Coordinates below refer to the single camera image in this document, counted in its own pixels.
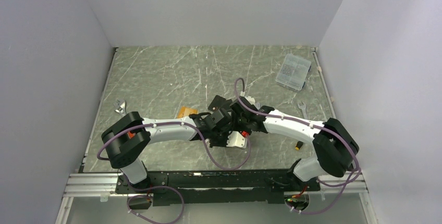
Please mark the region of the black card stack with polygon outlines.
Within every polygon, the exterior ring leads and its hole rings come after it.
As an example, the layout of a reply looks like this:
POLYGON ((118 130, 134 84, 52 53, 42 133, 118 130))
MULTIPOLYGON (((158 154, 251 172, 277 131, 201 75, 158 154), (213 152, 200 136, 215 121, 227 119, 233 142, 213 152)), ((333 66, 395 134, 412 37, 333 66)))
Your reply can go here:
POLYGON ((217 111, 219 109, 224 109, 226 111, 231 111, 230 104, 232 99, 226 99, 220 95, 215 95, 212 102, 208 105, 207 109, 209 111, 217 111))

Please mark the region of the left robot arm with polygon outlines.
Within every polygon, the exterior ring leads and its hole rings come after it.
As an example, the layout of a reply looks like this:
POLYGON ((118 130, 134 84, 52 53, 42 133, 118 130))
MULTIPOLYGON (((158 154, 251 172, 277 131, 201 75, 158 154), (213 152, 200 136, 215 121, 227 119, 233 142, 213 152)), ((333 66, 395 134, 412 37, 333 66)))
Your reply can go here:
POLYGON ((231 115, 224 109, 213 113, 192 114, 177 119, 141 118, 137 111, 122 117, 101 135, 103 146, 97 158, 107 160, 129 180, 138 193, 149 188, 150 178, 139 158, 149 144, 165 141, 226 140, 231 131, 231 115))

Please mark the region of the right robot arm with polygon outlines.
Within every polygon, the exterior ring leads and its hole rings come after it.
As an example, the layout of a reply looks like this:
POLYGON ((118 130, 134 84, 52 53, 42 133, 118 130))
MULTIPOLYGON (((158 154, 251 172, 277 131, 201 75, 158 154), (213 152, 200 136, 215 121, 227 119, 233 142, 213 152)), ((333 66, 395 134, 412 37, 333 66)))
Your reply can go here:
POLYGON ((310 157, 296 160, 288 171, 287 183, 293 190, 302 189, 307 181, 319 176, 342 178, 356 164, 359 146, 335 118, 311 121, 269 106, 257 109, 245 97, 235 99, 230 108, 239 131, 279 134, 313 147, 310 157))

